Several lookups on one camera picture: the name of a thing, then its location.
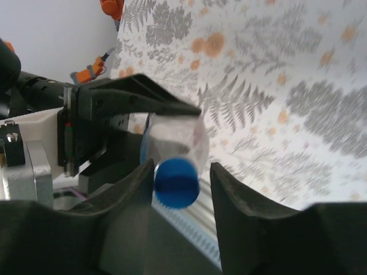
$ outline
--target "orange robot part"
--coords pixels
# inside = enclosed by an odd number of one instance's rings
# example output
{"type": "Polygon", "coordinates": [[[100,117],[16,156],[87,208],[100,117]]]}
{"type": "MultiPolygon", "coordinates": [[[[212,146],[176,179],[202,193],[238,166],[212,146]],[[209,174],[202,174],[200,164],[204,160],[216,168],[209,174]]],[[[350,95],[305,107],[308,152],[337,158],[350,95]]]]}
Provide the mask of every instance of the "orange robot part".
{"type": "Polygon", "coordinates": [[[6,44],[6,46],[8,46],[8,47],[9,47],[9,49],[10,49],[12,52],[15,52],[15,50],[14,50],[14,48],[13,48],[13,46],[12,46],[12,44],[11,44],[10,42],[5,41],[5,44],[6,44]]]}
{"type": "Polygon", "coordinates": [[[88,65],[85,70],[81,72],[72,73],[70,76],[74,83],[87,83],[96,79],[104,69],[104,61],[99,56],[93,65],[88,65]]]}
{"type": "Polygon", "coordinates": [[[124,0],[99,0],[102,10],[114,20],[120,21],[124,0]]]}

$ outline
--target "screw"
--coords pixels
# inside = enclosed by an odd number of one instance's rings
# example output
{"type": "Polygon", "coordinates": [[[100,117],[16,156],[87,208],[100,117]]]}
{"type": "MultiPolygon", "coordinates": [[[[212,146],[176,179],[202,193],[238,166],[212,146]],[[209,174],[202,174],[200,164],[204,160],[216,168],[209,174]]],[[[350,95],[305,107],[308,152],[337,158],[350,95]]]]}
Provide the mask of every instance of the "screw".
{"type": "Polygon", "coordinates": [[[9,142],[16,142],[18,141],[18,134],[17,133],[9,133],[6,135],[6,138],[9,142]]]}
{"type": "Polygon", "coordinates": [[[14,120],[5,120],[5,125],[14,125],[15,124],[15,121],[14,120]]]}

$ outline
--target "white wall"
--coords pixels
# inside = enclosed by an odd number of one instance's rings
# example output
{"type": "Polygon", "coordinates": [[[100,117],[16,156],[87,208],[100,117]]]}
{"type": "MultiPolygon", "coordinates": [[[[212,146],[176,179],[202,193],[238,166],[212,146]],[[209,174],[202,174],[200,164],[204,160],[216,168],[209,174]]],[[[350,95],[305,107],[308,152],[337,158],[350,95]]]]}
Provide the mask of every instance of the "white wall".
{"type": "Polygon", "coordinates": [[[0,37],[12,43],[22,70],[72,82],[71,72],[115,46],[117,31],[99,0],[0,0],[0,37]]]}

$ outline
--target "fern pattern fabric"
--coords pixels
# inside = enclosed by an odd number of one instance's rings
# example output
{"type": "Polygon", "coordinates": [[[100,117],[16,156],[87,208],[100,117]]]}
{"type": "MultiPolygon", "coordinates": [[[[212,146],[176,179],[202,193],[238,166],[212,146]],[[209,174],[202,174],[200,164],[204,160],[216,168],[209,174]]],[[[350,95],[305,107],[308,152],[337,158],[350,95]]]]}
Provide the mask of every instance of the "fern pattern fabric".
{"type": "Polygon", "coordinates": [[[295,209],[366,200],[366,13],[363,0],[125,0],[112,77],[142,72],[200,105],[198,204],[212,209],[216,161],[295,209]]]}

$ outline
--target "plastic bottle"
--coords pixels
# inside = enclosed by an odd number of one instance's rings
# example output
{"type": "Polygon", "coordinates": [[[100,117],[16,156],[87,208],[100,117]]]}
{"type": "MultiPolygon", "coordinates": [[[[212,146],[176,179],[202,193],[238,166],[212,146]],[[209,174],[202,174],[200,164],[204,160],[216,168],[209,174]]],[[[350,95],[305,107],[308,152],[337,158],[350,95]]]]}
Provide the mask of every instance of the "plastic bottle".
{"type": "Polygon", "coordinates": [[[153,159],[154,191],[163,205],[182,209],[195,202],[208,155],[209,137],[201,116],[148,116],[140,162],[153,159]]]}

